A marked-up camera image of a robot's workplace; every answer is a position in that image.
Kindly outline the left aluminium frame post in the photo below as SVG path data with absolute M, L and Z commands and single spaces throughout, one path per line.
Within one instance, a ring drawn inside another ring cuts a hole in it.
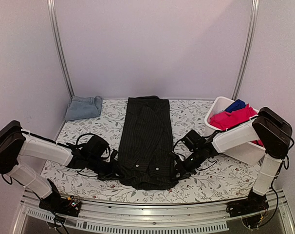
M 63 74 L 63 78 L 65 81 L 68 94 L 70 98 L 72 98 L 74 96 L 74 88 L 72 85 L 72 81 L 70 78 L 70 74 L 69 74 L 69 70 L 68 70 L 68 66 L 66 63 L 66 58 L 65 58 L 65 54 L 64 54 L 64 50 L 62 46 L 60 30 L 59 30 L 58 21 L 57 21 L 55 1 L 47 0 L 47 5 L 48 5 L 49 18 L 51 22 L 52 33 L 53 33 L 53 37 L 55 41 L 55 47 L 56 47 L 56 52 L 59 59 L 61 71 Z

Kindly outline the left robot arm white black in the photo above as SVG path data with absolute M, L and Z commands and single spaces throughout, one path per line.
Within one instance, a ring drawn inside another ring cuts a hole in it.
M 86 143 L 57 143 L 24 130 L 19 121 L 12 120 L 0 130 L 0 174 L 8 175 L 23 187 L 32 190 L 54 212 L 64 208 L 64 201 L 52 182 L 40 176 L 22 162 L 24 156 L 48 160 L 70 169 L 89 169 L 99 180 L 117 179 L 116 156 L 100 136 L 87 134 Z

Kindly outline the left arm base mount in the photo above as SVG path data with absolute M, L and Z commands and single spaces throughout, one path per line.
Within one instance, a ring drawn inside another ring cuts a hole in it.
M 78 217 L 81 209 L 81 200 L 74 196 L 63 198 L 56 187 L 52 187 L 52 193 L 41 198 L 39 208 L 50 211 L 53 214 L 64 214 L 68 216 Z

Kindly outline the light blue denim skirt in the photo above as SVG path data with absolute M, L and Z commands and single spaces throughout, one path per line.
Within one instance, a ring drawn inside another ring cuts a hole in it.
M 77 97 L 70 99 L 66 114 L 66 121 L 95 118 L 101 116 L 103 99 L 95 97 Z

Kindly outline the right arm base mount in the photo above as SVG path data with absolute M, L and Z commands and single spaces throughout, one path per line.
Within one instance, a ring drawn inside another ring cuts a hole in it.
M 269 204 L 266 195 L 258 195 L 251 190 L 247 198 L 228 202 L 226 212 L 229 213 L 230 217 L 257 213 L 242 219 L 242 223 L 246 228 L 257 229 L 262 224 L 268 208 Z

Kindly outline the right aluminium frame post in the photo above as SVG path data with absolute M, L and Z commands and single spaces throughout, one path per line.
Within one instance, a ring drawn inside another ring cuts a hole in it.
M 243 51 L 242 60 L 240 63 L 237 80 L 234 86 L 234 91 L 232 93 L 233 100 L 236 100 L 238 98 L 241 86 L 243 84 L 243 79 L 244 79 L 245 71 L 247 68 L 250 51 L 253 44 L 254 34 L 256 30 L 256 25 L 257 25 L 259 2 L 260 2 L 259 0 L 252 0 L 251 2 L 251 13 L 250 13 L 249 25 L 247 30 L 247 37 L 246 37 L 245 47 Z

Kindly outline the white plastic laundry basket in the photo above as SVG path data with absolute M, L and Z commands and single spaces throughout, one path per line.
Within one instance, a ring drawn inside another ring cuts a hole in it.
M 205 129 L 204 129 L 204 135 L 208 136 L 211 135 L 215 130 L 218 130 L 218 128 L 212 126 L 209 122 L 213 115 L 218 114 L 222 111 L 224 111 L 228 106 L 230 106 L 234 100 L 231 100 L 227 97 L 217 97 L 210 109 L 208 110 L 205 118 Z M 238 145 L 234 148 L 228 149 L 227 151 L 223 152 L 225 155 L 232 157 L 238 161 L 244 162 L 246 164 L 249 164 L 251 166 L 254 166 L 258 163 L 259 160 L 261 160 L 265 155 L 265 148 L 248 142 L 242 145 Z

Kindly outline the red garment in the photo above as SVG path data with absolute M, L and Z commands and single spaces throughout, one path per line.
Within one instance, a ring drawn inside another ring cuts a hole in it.
M 218 129 L 226 130 L 227 128 L 249 120 L 256 114 L 257 112 L 252 107 L 250 107 L 249 104 L 247 104 L 245 108 L 232 113 L 223 111 L 215 114 L 210 118 L 208 123 Z

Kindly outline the blue garment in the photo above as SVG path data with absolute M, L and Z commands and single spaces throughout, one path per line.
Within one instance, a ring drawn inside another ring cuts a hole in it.
M 228 112 L 228 113 L 232 113 L 234 111 L 243 109 L 246 107 L 246 104 L 244 101 L 237 99 L 236 101 L 234 101 L 231 105 L 229 105 L 224 111 Z

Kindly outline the aluminium frame post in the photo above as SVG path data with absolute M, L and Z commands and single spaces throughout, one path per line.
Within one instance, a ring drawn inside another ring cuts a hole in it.
M 247 68 L 250 51 L 253 44 L 254 34 L 256 30 L 256 25 L 257 25 L 259 2 L 260 2 L 259 0 L 252 0 L 251 2 L 251 13 L 250 13 L 249 25 L 247 30 L 247 37 L 246 37 L 245 47 L 243 51 L 242 60 L 240 63 L 237 80 L 234 86 L 234 91 L 232 93 L 233 100 L 236 100 L 238 98 L 241 86 L 243 84 L 243 79 L 244 79 L 245 71 Z
M 56 47 L 56 52 L 59 59 L 61 71 L 63 74 L 63 78 L 65 81 L 68 94 L 70 98 L 72 98 L 74 96 L 74 88 L 72 85 L 72 81 L 70 78 L 70 74 L 69 74 L 69 70 L 68 70 L 68 66 L 66 63 L 66 58 L 65 58 L 65 54 L 64 54 L 64 50 L 62 46 L 60 30 L 59 30 L 58 21 L 57 21 L 55 1 L 47 0 L 47 5 L 48 5 L 49 18 L 51 22 L 52 33 L 53 33 L 53 37 L 55 41 L 55 47 Z

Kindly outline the floral patterned table mat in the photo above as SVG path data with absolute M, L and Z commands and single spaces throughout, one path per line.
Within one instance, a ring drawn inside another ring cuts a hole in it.
M 57 141 L 86 142 L 93 133 L 105 139 L 111 148 L 117 149 L 126 107 L 125 99 L 107 99 L 103 101 L 100 117 L 66 122 Z M 252 188 L 259 169 L 259 164 L 250 166 L 219 155 L 206 160 L 192 177 L 164 191 L 136 190 L 117 180 L 100 181 L 90 170 L 80 172 L 50 161 L 45 163 L 41 175 L 53 181 L 59 192 L 66 195 L 126 203 L 175 204 L 245 197 Z

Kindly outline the black striped garment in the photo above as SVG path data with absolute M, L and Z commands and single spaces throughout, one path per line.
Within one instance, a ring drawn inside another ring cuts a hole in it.
M 130 97 L 118 151 L 120 183 L 137 190 L 167 190 L 174 170 L 170 104 L 157 96 Z

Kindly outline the aluminium front rail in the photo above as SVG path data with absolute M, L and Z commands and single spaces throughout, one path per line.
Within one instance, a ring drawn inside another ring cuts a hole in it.
M 135 204 L 81 200 L 77 217 L 57 221 L 25 191 L 14 223 L 15 234 L 295 234 L 295 222 L 282 190 L 267 194 L 263 224 L 260 213 L 232 217 L 227 201 L 190 204 Z

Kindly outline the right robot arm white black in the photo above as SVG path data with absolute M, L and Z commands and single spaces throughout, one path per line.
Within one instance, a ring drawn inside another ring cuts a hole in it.
M 288 156 L 288 151 L 295 143 L 292 134 L 291 125 L 268 107 L 261 108 L 258 114 L 249 120 L 225 130 L 215 130 L 208 136 L 201 136 L 191 130 L 180 139 L 191 154 L 185 160 L 181 160 L 177 154 L 171 153 L 175 160 L 171 179 L 188 178 L 208 158 L 245 143 L 261 141 L 265 149 L 264 160 L 251 189 L 252 195 L 243 203 L 243 208 L 253 213 L 262 205 L 261 196 L 268 192 L 279 168 Z

